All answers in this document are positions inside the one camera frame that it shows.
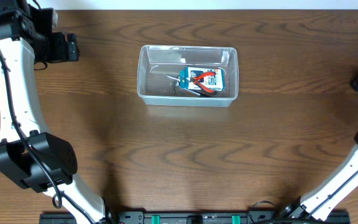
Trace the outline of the clear plastic container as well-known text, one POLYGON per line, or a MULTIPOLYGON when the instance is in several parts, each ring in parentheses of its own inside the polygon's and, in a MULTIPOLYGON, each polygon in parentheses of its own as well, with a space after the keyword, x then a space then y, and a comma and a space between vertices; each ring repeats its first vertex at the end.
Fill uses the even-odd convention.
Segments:
POLYGON ((195 47, 176 45, 145 45, 139 54, 137 94, 147 105, 228 107, 238 97, 239 60, 232 47, 195 47), (224 91, 198 97, 173 86, 185 67, 220 68, 224 70, 224 91))

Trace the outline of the screwdriver yellow collar black handle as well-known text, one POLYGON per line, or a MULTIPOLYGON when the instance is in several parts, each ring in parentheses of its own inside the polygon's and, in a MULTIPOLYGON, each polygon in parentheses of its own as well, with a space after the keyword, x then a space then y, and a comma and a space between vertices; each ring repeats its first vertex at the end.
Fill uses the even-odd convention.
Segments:
POLYGON ((166 75, 166 77, 167 78, 170 78, 170 79, 172 79, 172 80, 176 80, 176 81, 180 81, 180 79, 179 78, 175 78, 175 77, 172 77, 172 76, 169 76, 169 75, 166 75))

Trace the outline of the small claw hammer black handle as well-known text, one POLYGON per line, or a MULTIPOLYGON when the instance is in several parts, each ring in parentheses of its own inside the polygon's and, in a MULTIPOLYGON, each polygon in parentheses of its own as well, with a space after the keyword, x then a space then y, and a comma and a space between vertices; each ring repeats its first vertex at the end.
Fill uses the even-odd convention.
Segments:
POLYGON ((179 88, 180 90, 187 91, 188 93, 192 93, 192 94, 194 94, 194 95, 196 95, 196 96, 198 96, 198 97, 205 97, 205 98, 209 98, 209 97, 210 97, 209 95, 204 94, 204 93, 200 93, 200 92, 197 92, 197 91, 180 88, 178 82, 176 82, 176 84, 174 84, 174 86, 173 86, 173 94, 176 94, 176 88, 179 88))

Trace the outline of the blue white screwdriver box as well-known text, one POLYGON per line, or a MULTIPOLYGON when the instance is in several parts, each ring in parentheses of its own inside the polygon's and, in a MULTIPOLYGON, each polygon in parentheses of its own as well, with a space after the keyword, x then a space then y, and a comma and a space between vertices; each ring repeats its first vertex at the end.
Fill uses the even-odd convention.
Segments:
POLYGON ((224 91, 226 84, 224 81, 224 70, 220 68, 198 68, 198 67, 185 67, 180 71, 180 87, 188 90, 201 90, 200 87, 193 84, 194 77, 198 77, 205 72, 214 72, 214 77, 206 77, 201 79, 201 83, 211 90, 224 91))

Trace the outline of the red handled pliers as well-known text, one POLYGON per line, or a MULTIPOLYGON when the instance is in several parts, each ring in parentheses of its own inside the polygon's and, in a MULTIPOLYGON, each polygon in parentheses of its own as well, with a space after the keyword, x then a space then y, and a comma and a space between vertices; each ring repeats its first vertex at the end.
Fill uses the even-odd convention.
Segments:
POLYGON ((198 77, 194 77, 193 79, 193 84, 200 87, 203 91, 207 92, 207 93, 215 93, 216 91, 215 90, 211 90, 209 88, 207 88, 206 86, 204 86, 200 81, 201 79, 203 78, 206 78, 206 77, 214 77, 215 76, 215 73, 214 72, 205 72, 203 74, 201 74, 200 76, 198 77))

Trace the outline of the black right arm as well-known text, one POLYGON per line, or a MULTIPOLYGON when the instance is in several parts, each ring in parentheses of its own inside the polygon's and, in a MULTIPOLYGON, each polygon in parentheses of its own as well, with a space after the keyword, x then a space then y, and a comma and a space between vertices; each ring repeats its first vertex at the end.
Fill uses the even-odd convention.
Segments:
POLYGON ((317 188, 289 204, 277 218, 325 221, 334 207, 358 186, 358 131, 344 162, 317 188))

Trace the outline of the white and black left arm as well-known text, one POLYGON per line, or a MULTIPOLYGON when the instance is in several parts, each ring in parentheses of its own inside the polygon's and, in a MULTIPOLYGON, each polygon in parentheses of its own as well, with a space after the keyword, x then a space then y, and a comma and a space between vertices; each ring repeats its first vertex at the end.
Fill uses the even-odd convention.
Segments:
POLYGON ((112 223, 102 197, 78 175, 71 144, 47 126, 35 65, 76 62, 75 34, 57 32, 58 16, 38 3, 0 0, 0 172, 65 208, 77 223, 112 223))

